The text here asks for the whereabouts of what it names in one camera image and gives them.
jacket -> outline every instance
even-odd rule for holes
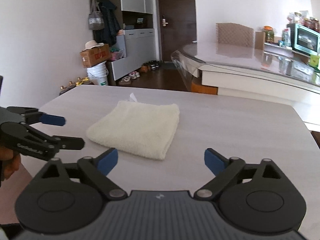
[[[119,22],[114,13],[116,6],[109,0],[105,0],[99,3],[99,8],[103,15],[104,29],[93,31],[94,39],[97,43],[115,45],[120,30]]]

door handle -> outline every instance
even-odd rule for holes
[[[162,26],[163,26],[163,27],[166,27],[167,24],[169,24],[169,23],[166,21],[164,15],[163,15],[163,16],[162,16]]]

logo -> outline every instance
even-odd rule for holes
[[[94,57],[95,57],[96,60],[98,60],[99,58],[103,58],[103,57],[106,57],[106,56],[107,56],[107,54],[106,54],[105,51],[101,51],[101,49],[99,49],[99,50],[100,50],[99,53],[94,54]]]
[[[159,195],[156,196],[157,199],[162,199],[162,198],[164,198],[164,197],[165,197],[165,196],[164,196],[162,193],[160,193]]]
[[[43,154],[42,151],[38,151],[38,150],[32,149],[32,148],[30,148],[30,147],[28,147],[28,146],[24,146],[24,145],[22,145],[22,144],[20,144],[20,143],[17,144],[17,147],[22,148],[22,149],[25,149],[25,150],[27,150],[27,151],[29,151],[29,152],[34,152],[34,153],[38,153],[38,154]]]

cardboard box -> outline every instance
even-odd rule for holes
[[[82,64],[84,68],[93,67],[110,58],[109,45],[105,44],[102,47],[95,47],[80,52]]]

gray bag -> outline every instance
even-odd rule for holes
[[[88,17],[89,30],[102,30],[104,28],[104,21],[102,13],[96,0],[91,2],[91,10]]]

